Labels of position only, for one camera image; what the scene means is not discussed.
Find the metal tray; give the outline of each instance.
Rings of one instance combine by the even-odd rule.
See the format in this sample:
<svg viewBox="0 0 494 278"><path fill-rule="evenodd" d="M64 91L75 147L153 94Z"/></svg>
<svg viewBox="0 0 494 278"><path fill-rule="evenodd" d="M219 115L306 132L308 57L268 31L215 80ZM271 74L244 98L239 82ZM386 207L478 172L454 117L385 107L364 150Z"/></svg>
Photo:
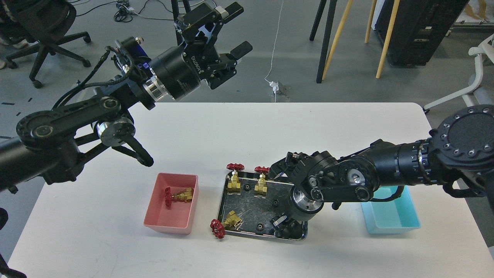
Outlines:
<svg viewBox="0 0 494 278"><path fill-rule="evenodd" d="M296 238L280 238L274 235L273 224L271 224L270 220L282 215L283 211L282 206L274 206L273 201L278 200L281 202L282 200L287 200L293 186L292 183L288 182L286 177L279 177L276 181L266 179L266 186L268 187L267 194L266 196L260 196L254 194L254 187L257 184L259 173L238 172L239 182L242 185L240 193L227 192L226 188L231 175L232 172L228 173L225 178L217 219L224 221L224 216L234 210L243 222L241 225L231 228L231 230L225 229L226 234L284 242L306 238L306 221L299 222L302 224L302 233L300 236L297 235ZM251 189L245 191L244 185L250 185ZM263 231L257 230L259 223L264 225Z"/></svg>

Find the light blue bin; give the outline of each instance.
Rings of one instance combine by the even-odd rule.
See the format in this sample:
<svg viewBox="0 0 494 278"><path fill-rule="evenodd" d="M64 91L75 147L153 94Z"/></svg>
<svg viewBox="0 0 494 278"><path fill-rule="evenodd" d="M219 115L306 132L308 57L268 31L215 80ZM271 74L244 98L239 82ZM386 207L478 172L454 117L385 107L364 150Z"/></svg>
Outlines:
<svg viewBox="0 0 494 278"><path fill-rule="evenodd" d="M385 199L397 186L386 186L374 192L374 198ZM420 228L412 197L407 186L400 198L391 202L363 202L362 211L369 233L405 233Z"/></svg>

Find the black robotic arm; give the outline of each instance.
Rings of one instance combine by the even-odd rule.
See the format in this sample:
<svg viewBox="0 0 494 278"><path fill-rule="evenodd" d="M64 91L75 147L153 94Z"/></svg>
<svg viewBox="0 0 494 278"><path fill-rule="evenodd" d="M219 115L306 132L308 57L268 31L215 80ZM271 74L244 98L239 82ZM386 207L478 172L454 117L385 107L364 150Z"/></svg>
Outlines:
<svg viewBox="0 0 494 278"><path fill-rule="evenodd" d="M286 174L294 183L287 216L312 218L323 203L338 209L342 202L391 201L405 185L442 185L455 198L487 196L494 212L494 106L458 111L431 137L395 145L381 139L370 147L336 159L329 152L289 152L274 163L270 178ZM463 179L467 189L454 189ZM387 199L375 199L381 186L400 185Z"/></svg>
<svg viewBox="0 0 494 278"><path fill-rule="evenodd" d="M85 163L110 147L145 166L153 165L153 158L134 138L128 109L138 102L152 109L165 95L180 100L199 87L201 80L215 89L233 77L238 59L252 46L243 42L230 53L218 54L214 43L222 26L243 10L236 2L225 9L199 5L175 22L183 42L154 59L141 48L140 38L116 41L116 49L108 46L88 78L62 96L52 110L23 118L17 125L19 137L0 144L0 191L15 193L16 184L36 176L48 184L75 181ZM122 75L87 84L111 51ZM88 87L95 87L94 97L66 105ZM76 131L87 125L93 133L75 138ZM90 151L79 151L79 146L97 140L100 143ZM125 143L132 150L122 146Z"/></svg>

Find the person's foot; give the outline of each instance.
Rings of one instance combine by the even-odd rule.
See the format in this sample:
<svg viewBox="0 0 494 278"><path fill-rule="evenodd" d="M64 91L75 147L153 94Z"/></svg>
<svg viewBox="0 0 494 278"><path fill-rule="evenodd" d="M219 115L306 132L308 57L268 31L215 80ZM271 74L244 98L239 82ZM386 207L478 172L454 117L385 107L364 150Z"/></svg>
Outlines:
<svg viewBox="0 0 494 278"><path fill-rule="evenodd" d="M9 45L7 42L3 41L2 39L0 39L0 44L2 44L4 46L8 46ZM19 43L16 43L16 44L14 44L12 46L15 47L15 48L17 48L17 49L20 49L20 48L26 47L27 45L28 45L28 41L27 40L22 40Z"/></svg>
<svg viewBox="0 0 494 278"><path fill-rule="evenodd" d="M19 43L14 44L12 46L15 47L15 48L17 48L17 49L24 48L24 47L28 46L28 41L27 40L22 40Z"/></svg>

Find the red plastic bin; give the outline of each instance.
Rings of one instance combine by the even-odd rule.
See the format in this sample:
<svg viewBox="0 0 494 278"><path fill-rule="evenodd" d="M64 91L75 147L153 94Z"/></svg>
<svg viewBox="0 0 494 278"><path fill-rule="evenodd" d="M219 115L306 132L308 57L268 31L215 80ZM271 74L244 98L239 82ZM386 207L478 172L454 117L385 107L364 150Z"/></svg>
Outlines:
<svg viewBox="0 0 494 278"><path fill-rule="evenodd" d="M167 187L171 188L172 194L179 193L186 187L192 187L194 189L192 202L173 202L171 208L167 208L165 205L165 188ZM144 217L144 226L157 232L190 234L198 194L196 175L159 173Z"/></svg>

